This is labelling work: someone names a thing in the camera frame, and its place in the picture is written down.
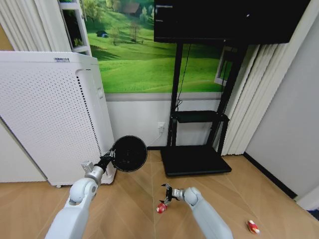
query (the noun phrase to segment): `cable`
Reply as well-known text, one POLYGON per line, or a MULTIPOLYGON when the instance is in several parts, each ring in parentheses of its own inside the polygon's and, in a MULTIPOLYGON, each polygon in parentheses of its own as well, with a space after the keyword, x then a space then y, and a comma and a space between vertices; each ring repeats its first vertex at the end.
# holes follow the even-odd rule
POLYGON ((179 91, 179 94, 178 94, 178 97, 177 97, 177 100, 176 100, 175 109, 177 108, 177 111, 178 111, 178 106, 180 106, 181 103, 183 103, 183 101, 179 99, 179 96, 180 96, 180 93, 181 93, 181 89, 182 89, 182 87, 183 87, 183 82, 184 82, 185 72, 186 72, 187 63, 188 63, 188 57, 189 57, 190 47, 191 47, 191 44, 189 45, 189 48, 188 48, 188 53, 187 53, 187 58, 186 58, 186 65, 185 65, 185 69, 184 69, 184 73, 183 73, 183 79, 182 79, 182 81, 181 81, 180 91, 179 91))
POLYGON ((161 132, 159 136, 156 139, 154 139, 153 142, 150 143, 148 146, 151 146, 153 143, 155 143, 155 141, 158 140, 162 135, 163 135, 163 132, 161 132))

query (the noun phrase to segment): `wall socket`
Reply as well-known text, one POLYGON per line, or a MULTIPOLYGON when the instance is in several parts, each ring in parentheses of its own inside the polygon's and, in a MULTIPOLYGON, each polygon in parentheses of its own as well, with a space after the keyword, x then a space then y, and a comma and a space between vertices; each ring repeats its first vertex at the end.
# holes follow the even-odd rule
POLYGON ((158 122, 159 133, 163 133, 165 129, 165 122, 158 122))

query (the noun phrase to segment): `red object on floor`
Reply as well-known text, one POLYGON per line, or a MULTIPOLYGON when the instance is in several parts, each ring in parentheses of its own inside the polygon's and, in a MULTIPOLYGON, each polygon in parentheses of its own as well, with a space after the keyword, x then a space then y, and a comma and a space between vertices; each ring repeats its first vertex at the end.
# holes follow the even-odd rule
POLYGON ((160 203, 160 204, 158 205, 158 207, 156 208, 156 211, 157 211, 158 213, 162 213, 162 212, 164 212, 166 209, 167 209, 167 205, 165 205, 164 203, 160 203))
POLYGON ((252 234, 260 233, 260 230, 258 229, 257 225, 252 220, 249 220, 247 222, 247 227, 252 234))

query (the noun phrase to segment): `baseboard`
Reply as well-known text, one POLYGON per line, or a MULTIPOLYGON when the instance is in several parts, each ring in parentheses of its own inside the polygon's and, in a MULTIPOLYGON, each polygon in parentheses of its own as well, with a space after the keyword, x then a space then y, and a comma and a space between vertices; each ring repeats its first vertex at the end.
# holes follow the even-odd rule
POLYGON ((148 150, 161 150, 163 148, 165 148, 166 146, 148 146, 147 149, 148 150))
POLYGON ((288 188, 282 181, 276 178, 271 172, 269 172, 266 168, 264 168, 260 163, 258 163, 252 156, 248 153, 244 152, 244 157, 247 158, 249 162, 251 162, 256 168, 259 169, 267 178, 269 178, 277 187, 279 187, 284 193, 288 195, 291 199, 294 199, 297 194, 288 188))

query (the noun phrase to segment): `round black disc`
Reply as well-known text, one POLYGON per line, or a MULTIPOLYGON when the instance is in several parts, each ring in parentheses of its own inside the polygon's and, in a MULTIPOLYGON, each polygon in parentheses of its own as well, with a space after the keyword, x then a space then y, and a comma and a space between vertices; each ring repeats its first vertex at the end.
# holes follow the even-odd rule
POLYGON ((132 135, 119 138, 114 143, 112 151, 115 151, 115 159, 112 161, 114 167, 124 172, 138 170, 148 155, 144 142, 132 135))

